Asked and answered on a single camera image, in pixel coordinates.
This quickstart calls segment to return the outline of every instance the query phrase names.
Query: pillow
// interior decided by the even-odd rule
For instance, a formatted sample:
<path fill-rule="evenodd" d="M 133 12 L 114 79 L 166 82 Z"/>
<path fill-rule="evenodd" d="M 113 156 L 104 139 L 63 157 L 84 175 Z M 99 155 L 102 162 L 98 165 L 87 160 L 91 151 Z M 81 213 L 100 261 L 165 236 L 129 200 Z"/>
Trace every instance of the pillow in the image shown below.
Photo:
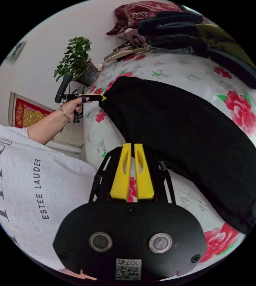
<path fill-rule="evenodd" d="M 117 22 L 114 28 L 107 32 L 107 35 L 116 35 L 124 32 L 128 28 L 137 28 L 138 23 L 151 17 L 155 17 L 156 12 L 178 11 L 181 9 L 174 3 L 139 1 L 126 5 L 121 5 L 114 10 Z"/>

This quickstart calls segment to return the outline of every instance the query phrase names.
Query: flower pot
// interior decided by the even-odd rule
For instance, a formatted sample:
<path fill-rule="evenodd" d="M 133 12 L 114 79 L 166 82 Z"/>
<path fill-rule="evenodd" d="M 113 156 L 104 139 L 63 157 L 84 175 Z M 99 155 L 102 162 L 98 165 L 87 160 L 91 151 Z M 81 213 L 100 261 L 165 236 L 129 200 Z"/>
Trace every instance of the flower pot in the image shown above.
<path fill-rule="evenodd" d="M 95 65 L 90 61 L 88 67 L 75 80 L 88 88 L 94 87 L 100 80 L 101 75 Z"/>

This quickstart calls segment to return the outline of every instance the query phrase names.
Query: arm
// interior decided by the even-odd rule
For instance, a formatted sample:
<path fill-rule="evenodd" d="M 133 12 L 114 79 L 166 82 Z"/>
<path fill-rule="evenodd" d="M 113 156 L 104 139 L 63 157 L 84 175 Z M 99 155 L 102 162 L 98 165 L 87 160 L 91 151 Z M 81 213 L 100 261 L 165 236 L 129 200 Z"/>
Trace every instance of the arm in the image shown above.
<path fill-rule="evenodd" d="M 62 110 L 65 111 L 70 120 L 73 121 L 73 112 L 76 110 L 76 112 L 80 113 L 82 110 L 82 98 L 79 97 L 66 102 L 62 106 Z M 59 133 L 68 122 L 69 120 L 65 117 L 64 113 L 60 110 L 56 110 L 34 125 L 29 126 L 27 133 L 30 139 L 45 145 Z"/>

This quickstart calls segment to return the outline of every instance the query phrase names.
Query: qr code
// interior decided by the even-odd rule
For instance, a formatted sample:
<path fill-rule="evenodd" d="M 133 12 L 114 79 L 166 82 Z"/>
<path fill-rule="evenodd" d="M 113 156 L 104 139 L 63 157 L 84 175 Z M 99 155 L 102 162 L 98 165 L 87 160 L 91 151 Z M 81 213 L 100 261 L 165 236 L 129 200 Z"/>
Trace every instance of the qr code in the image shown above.
<path fill-rule="evenodd" d="M 116 265 L 116 280 L 140 280 L 140 266 Z"/>

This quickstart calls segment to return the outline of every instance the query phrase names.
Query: green cloth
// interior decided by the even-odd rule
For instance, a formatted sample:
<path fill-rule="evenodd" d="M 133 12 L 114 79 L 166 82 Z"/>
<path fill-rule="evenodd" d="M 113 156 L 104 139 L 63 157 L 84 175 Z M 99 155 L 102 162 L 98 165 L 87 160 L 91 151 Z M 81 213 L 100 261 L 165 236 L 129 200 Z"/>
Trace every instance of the green cloth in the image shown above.
<path fill-rule="evenodd" d="M 200 38 L 210 47 L 219 49 L 233 55 L 242 61 L 255 67 L 252 60 L 240 45 L 218 25 L 198 24 L 196 25 Z"/>

